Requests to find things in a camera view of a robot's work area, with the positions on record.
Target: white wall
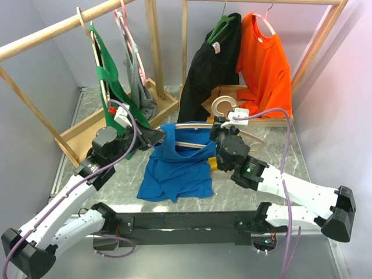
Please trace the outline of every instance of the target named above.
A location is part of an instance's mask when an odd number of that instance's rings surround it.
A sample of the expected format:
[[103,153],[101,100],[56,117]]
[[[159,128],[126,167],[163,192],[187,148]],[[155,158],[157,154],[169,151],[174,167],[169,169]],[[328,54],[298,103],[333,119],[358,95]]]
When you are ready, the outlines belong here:
[[[32,0],[45,24],[50,25],[76,14],[76,7],[82,10],[93,7],[104,0]],[[181,0],[157,0],[160,44],[164,84],[177,85],[182,79],[181,45]],[[205,35],[213,29],[221,17],[223,2],[188,3],[188,66],[199,49]],[[225,14],[249,12],[265,15],[270,7],[267,3],[227,3]],[[304,49],[310,41],[326,7],[319,5],[276,4],[269,13],[269,21],[279,34],[289,64],[296,67]],[[148,35],[144,0],[127,5],[128,26],[139,46],[146,75],[153,76],[151,46]],[[127,83],[120,33],[112,13],[104,15],[94,24],[119,68],[120,81]],[[97,86],[98,79],[90,42],[82,28],[77,28],[55,38],[79,86]]]
[[343,250],[352,278],[371,277],[372,4],[349,0],[294,98],[295,127],[312,181],[353,189],[357,212]]
[[[30,0],[1,1],[0,46],[45,27]],[[53,41],[1,63],[55,128],[68,128],[77,84]],[[53,136],[0,79],[0,234],[18,229],[48,201],[61,150]],[[0,266],[5,260],[0,251]]]

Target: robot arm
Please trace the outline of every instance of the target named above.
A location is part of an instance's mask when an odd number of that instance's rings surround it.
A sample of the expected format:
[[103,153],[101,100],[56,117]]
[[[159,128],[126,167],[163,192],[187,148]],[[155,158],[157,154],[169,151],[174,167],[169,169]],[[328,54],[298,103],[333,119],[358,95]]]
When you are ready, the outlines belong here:
[[[217,145],[217,168],[233,170],[231,179],[243,188],[266,192],[285,198],[282,180],[285,180],[292,206],[294,226],[321,228],[321,232],[336,241],[349,242],[356,212],[353,192],[340,186],[338,189],[316,185],[284,173],[250,155],[249,146],[238,135],[239,122],[226,125],[224,117],[215,117],[210,134]],[[288,224],[286,206],[262,203],[261,215],[274,227]]]
[[[115,218],[116,213],[110,207],[99,203],[94,205],[84,217],[63,227],[67,219],[79,209],[81,204],[99,191],[114,175],[113,166],[84,182],[71,193],[67,193],[84,177],[121,157],[128,150],[133,140],[133,134],[132,127],[127,127],[123,136],[118,136],[112,127],[100,129],[92,142],[92,149],[88,152],[87,158],[80,164],[60,193],[20,230],[10,228],[2,235],[4,251],[8,255],[25,234],[34,231],[20,245],[19,251],[13,255],[11,260],[29,278],[43,277],[53,266],[56,258],[69,247],[97,231],[108,232],[118,223]],[[133,151],[147,150],[165,136],[166,133],[163,131],[153,130],[137,123],[137,138]],[[51,211],[57,203],[59,203],[58,207]],[[48,217],[35,230],[35,225],[48,212],[50,212]]]

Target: clothes rack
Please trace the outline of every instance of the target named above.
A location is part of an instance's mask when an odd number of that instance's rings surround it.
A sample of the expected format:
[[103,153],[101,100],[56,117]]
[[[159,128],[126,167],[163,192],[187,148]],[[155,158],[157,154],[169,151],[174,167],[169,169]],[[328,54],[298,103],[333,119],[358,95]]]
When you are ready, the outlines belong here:
[[[129,4],[133,1],[134,0],[124,0],[124,3]],[[154,82],[152,79],[148,78],[146,86],[156,98],[159,110],[159,113],[151,120],[150,123],[150,125],[155,127],[163,119],[167,118],[171,113],[178,109],[178,101],[164,90],[156,0],[144,1],[146,6],[146,17],[151,41],[153,68],[156,81]],[[88,23],[91,20],[112,12],[119,7],[121,7],[120,0],[109,0],[82,12],[80,15],[74,15],[38,32],[11,42],[10,44],[4,45],[0,47],[0,62],[20,54],[43,42],[53,39],[61,34],[64,34],[74,28],[81,27],[80,17],[84,23]],[[56,142],[66,156],[71,160],[71,162],[75,166],[78,166],[86,157],[87,151],[91,147],[91,141],[94,139],[96,132],[105,126],[103,109],[79,122],[64,133],[59,134],[59,132],[55,130],[48,119],[31,102],[26,93],[15,83],[15,81],[2,67],[0,67],[0,77],[2,77],[2,79],[14,91],[14,93],[26,104],[26,106],[28,106],[28,108],[30,108],[30,110],[39,118],[43,125],[51,132],[51,134],[55,137]]]
[[[226,0],[182,0],[182,85],[186,82],[187,76],[187,2],[188,1],[209,1],[209,2],[225,2]],[[272,3],[273,0],[227,0],[227,2],[240,2],[240,3]],[[324,19],[321,27],[319,28],[314,40],[305,54],[297,72],[295,73],[291,87],[292,95],[298,89],[310,65],[313,63],[316,55],[319,53],[321,46],[326,40],[327,36],[334,27],[337,19],[341,15],[348,0],[276,0],[275,4],[312,4],[312,5],[331,5],[326,18]],[[207,101],[204,107],[209,110],[209,106],[213,100],[218,97],[219,92],[223,95],[236,96],[238,90],[246,89],[245,85],[221,85],[212,91],[212,97]],[[285,118],[266,118],[266,119],[252,119],[249,121],[250,125],[262,127],[286,127],[287,121]]]

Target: gray marble surface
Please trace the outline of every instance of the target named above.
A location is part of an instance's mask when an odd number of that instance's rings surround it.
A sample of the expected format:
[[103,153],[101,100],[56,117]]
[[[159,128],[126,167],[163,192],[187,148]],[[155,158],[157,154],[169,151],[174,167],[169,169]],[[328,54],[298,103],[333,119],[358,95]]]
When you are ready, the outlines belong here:
[[[176,98],[179,87],[166,87],[166,90]],[[83,88],[83,98],[78,110],[76,123],[85,119],[101,107],[99,88]],[[177,112],[170,115],[162,124],[175,122]],[[266,142],[266,147],[252,155],[260,160],[280,166],[286,139],[286,128],[253,127],[246,129]],[[212,188],[214,195],[208,198],[179,198],[176,203],[170,200],[163,202],[147,202],[137,199],[137,192],[144,177],[144,171],[149,155],[153,149],[146,152],[136,152],[128,161],[124,160],[116,165],[116,173],[105,186],[83,204],[89,208],[97,202],[104,202],[117,212],[192,212],[192,211],[221,211],[221,210],[255,210],[261,202],[272,202],[285,205],[285,200],[272,194],[243,189],[230,180],[232,173],[212,171]],[[67,160],[62,172],[59,189],[65,186],[74,172],[73,165]],[[291,144],[288,151],[285,172],[309,180],[305,162],[298,144],[297,137],[292,130]]]

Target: blue t-shirt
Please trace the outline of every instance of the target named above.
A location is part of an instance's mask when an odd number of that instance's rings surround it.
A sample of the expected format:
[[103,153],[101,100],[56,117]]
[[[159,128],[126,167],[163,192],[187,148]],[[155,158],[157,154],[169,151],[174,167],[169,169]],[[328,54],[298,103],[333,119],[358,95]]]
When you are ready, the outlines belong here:
[[[177,198],[213,195],[207,161],[216,156],[216,143],[209,139],[210,129],[175,129],[175,124],[170,123],[163,125],[162,130],[167,132],[167,136],[163,144],[154,147],[137,198],[176,202]],[[181,147],[176,146],[176,141],[206,146],[202,149]]]

